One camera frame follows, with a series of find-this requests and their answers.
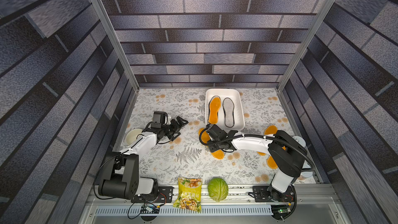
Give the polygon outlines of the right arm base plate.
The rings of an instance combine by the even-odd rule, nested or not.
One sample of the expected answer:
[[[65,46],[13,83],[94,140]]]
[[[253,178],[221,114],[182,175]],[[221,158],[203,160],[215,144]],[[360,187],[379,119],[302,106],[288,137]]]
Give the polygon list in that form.
[[[272,188],[271,185],[253,186],[252,192],[249,192],[248,195],[254,198],[256,202],[295,203],[297,201],[293,185],[289,185],[284,193]]]

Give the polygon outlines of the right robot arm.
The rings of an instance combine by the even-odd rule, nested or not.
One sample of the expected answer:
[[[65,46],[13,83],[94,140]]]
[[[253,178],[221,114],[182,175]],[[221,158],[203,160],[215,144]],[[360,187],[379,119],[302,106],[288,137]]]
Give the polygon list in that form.
[[[278,172],[270,183],[270,192],[286,193],[302,172],[315,168],[306,148],[285,131],[267,135],[243,134],[234,130],[226,132],[216,124],[208,124],[200,131],[199,141],[211,152],[252,150],[271,156]]]

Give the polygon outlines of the orange insole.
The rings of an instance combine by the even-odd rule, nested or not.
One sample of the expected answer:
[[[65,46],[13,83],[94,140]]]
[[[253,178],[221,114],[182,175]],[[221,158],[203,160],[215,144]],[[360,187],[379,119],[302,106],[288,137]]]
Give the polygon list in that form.
[[[204,128],[200,128],[198,131],[198,134],[200,136],[200,140],[202,143],[207,144],[208,141],[210,141],[210,136],[207,134],[206,131],[204,131]],[[216,159],[222,160],[224,158],[224,152],[221,150],[217,150],[214,152],[211,152],[212,156]]]
[[[271,155],[269,155],[266,163],[269,168],[271,168],[273,170],[278,169],[278,165],[276,164],[275,160],[273,159],[273,157]]]
[[[218,113],[221,108],[221,99],[219,96],[214,96],[209,103],[209,116],[208,122],[210,124],[217,124],[218,123]]]
[[[275,125],[270,125],[264,131],[264,135],[276,134],[278,128]]]

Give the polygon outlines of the grey felt insole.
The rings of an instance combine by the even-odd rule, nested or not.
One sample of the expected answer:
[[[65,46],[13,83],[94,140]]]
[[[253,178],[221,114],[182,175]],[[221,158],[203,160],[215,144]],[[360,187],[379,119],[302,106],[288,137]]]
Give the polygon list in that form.
[[[223,111],[224,111],[224,123],[227,128],[233,128],[235,125],[234,120],[234,102],[226,97],[223,101]]]

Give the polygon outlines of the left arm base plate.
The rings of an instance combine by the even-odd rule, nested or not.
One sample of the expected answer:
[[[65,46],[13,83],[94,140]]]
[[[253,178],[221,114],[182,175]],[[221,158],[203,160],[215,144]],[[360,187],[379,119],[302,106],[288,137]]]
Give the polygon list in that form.
[[[150,194],[135,195],[131,203],[171,203],[173,200],[172,186],[159,186],[157,190],[153,190]]]

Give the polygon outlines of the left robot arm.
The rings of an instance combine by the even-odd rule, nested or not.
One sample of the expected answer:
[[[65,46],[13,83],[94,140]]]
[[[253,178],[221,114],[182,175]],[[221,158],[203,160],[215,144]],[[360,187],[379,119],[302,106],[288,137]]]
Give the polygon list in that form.
[[[180,130],[188,123],[179,116],[171,119],[166,112],[155,111],[152,121],[140,130],[140,133],[133,135],[135,140],[107,158],[100,167],[96,197],[102,200],[134,200],[136,197],[156,200],[160,194],[158,181],[155,178],[140,176],[140,156],[154,146],[162,145],[163,138],[168,138],[169,142],[177,139]]]

